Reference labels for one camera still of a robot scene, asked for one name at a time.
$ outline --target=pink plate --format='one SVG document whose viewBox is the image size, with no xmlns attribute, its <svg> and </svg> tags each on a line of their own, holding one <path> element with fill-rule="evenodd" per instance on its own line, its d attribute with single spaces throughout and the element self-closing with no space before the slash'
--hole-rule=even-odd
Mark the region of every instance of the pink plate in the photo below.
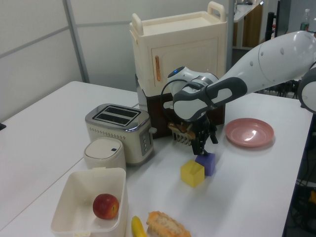
<svg viewBox="0 0 316 237">
<path fill-rule="evenodd" d="M 227 138 L 244 147 L 260 147 L 268 144 L 274 136 L 273 128 L 258 119 L 238 118 L 226 125 Z"/>
</svg>

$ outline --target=toaster lever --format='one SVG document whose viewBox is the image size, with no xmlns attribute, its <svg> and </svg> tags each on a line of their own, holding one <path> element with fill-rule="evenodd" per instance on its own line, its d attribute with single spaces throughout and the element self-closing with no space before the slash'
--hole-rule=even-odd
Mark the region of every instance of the toaster lever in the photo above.
<svg viewBox="0 0 316 237">
<path fill-rule="evenodd" d="M 149 130 L 148 130 L 149 133 L 156 133 L 157 132 L 157 129 L 155 127 L 151 127 Z"/>
</svg>

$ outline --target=silver toaster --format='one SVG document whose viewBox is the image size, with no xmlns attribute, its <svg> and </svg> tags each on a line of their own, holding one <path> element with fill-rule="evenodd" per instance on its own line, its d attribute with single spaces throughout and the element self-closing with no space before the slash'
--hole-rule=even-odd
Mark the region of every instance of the silver toaster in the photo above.
<svg viewBox="0 0 316 237">
<path fill-rule="evenodd" d="M 103 104 L 85 117 L 90 140 L 112 137 L 124 146 L 127 164 L 141 164 L 154 150 L 153 135 L 146 111 L 122 105 Z"/>
</svg>

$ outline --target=yellow cube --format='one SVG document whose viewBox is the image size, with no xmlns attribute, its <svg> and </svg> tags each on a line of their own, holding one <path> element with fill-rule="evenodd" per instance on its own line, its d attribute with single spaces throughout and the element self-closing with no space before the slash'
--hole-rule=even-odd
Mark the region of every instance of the yellow cube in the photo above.
<svg viewBox="0 0 316 237">
<path fill-rule="evenodd" d="M 180 168 L 181 179 L 193 188 L 205 179 L 204 166 L 190 160 Z"/>
</svg>

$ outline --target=toy bread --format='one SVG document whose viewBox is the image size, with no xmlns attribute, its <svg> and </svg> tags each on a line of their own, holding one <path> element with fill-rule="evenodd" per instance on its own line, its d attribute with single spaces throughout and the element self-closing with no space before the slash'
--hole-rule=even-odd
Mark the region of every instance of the toy bread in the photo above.
<svg viewBox="0 0 316 237">
<path fill-rule="evenodd" d="M 163 212 L 150 212 L 146 224 L 159 237 L 191 237 L 190 232 L 183 225 Z"/>
</svg>

